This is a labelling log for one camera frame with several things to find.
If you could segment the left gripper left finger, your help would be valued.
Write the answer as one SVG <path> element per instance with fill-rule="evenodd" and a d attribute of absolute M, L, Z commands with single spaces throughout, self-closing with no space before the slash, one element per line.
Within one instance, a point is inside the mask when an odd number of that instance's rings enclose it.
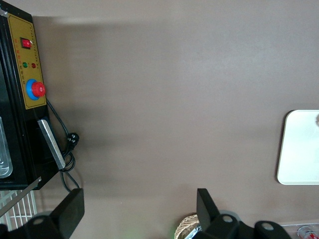
<path fill-rule="evenodd" d="M 49 214 L 34 217 L 23 227 L 27 239 L 69 239 L 85 213 L 84 190 L 73 189 Z"/>

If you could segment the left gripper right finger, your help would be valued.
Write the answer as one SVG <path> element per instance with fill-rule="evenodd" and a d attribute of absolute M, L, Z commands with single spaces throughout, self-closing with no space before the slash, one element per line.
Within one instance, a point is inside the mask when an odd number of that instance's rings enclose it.
<path fill-rule="evenodd" d="M 196 213 L 202 231 L 197 239 L 234 239 L 239 231 L 238 220 L 229 213 L 220 213 L 207 189 L 197 189 Z"/>

